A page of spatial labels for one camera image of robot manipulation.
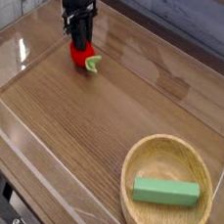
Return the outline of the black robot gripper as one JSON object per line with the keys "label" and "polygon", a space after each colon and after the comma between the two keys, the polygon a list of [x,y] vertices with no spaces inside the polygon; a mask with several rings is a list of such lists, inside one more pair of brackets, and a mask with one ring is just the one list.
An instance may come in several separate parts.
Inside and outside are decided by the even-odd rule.
{"label": "black robot gripper", "polygon": [[92,42],[93,18],[98,15],[96,0],[62,0],[62,9],[65,33],[71,33],[76,50],[85,50],[85,41]]}

